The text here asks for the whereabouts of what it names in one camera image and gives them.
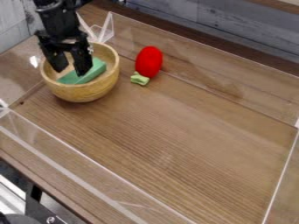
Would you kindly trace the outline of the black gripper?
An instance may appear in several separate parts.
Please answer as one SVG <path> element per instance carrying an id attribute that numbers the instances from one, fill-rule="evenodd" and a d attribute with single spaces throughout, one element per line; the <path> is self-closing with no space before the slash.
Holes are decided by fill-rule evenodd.
<path id="1" fill-rule="evenodd" d="M 62 72 L 70 62 L 66 52 L 74 58 L 78 76 L 83 76 L 92 68 L 88 34 L 80 29 L 78 7 L 38 7 L 43 28 L 35 33 L 40 48 L 51 67 Z"/>

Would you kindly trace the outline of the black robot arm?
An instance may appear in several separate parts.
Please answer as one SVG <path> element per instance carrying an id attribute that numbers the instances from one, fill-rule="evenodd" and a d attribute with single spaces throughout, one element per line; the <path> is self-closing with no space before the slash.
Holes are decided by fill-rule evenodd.
<path id="1" fill-rule="evenodd" d="M 88 34 L 80 29 L 78 9 L 92 0 L 32 0 L 43 29 L 35 35 L 46 59 L 56 72 L 70 65 L 66 52 L 74 58 L 78 76 L 92 68 Z"/>

